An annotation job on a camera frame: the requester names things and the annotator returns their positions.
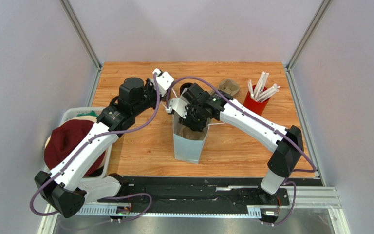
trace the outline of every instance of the dark red cloth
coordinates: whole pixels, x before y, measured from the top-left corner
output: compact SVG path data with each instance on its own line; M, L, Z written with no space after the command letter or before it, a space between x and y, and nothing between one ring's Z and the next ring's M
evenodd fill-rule
M54 129L44 150L44 162L49 169L61 163L89 133L94 123L89 120L69 120ZM92 174L103 161L105 152L89 168L85 176Z

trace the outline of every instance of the red cup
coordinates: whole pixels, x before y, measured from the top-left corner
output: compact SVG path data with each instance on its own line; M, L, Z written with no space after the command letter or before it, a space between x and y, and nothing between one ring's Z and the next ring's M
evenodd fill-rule
M247 91L247 94L246 94L246 98L244 99L244 103L243 103L243 106L246 107L247 109L253 111L255 114L257 115L262 115L262 112L263 110L265 109L266 105L268 104L269 100L271 98L268 98L266 101L264 102L257 102L255 100L253 100L251 97L250 97L250 94L249 94L249 91Z

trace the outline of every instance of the green cloth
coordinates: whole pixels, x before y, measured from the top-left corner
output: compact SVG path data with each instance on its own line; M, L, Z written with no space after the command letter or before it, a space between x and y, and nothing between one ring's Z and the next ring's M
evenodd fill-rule
M98 115L96 114L95 111L91 111L89 113L81 113L81 114L77 114L76 117L79 117L79 116L95 116L95 117L98 117Z

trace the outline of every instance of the maroon hat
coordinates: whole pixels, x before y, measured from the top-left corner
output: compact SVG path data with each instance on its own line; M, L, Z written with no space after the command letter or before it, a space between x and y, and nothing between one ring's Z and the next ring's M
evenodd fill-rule
M89 133L94 123L89 120L71 119L52 131L49 143L44 149L44 162L51 170L61 163ZM89 168L85 176L99 168L105 152Z

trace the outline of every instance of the wooden tabletop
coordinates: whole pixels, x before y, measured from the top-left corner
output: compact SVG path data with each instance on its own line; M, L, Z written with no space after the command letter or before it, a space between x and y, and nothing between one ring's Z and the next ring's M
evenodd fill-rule
M283 65L279 62L106 62L93 106L107 106L118 95L119 86L128 77L142 80L152 77L155 68L169 72L174 79L184 76L203 78L217 87L226 78L234 79L241 90L235 97L240 103L247 92L247 81L257 82L261 72L269 72L266 86L281 86L266 106L262 117L285 127L300 127ZM210 90L199 83L205 90ZM174 90L179 94L180 84ZM136 118L132 128L145 123L149 109ZM174 159L172 116L160 106L151 124L134 133L124 134L112 147L109 173L132 176L231 176L262 177L272 153L261 143L229 125L214 125L209 131L199 164ZM309 169L301 157L296 168ZM294 173L295 177L313 177L313 173Z

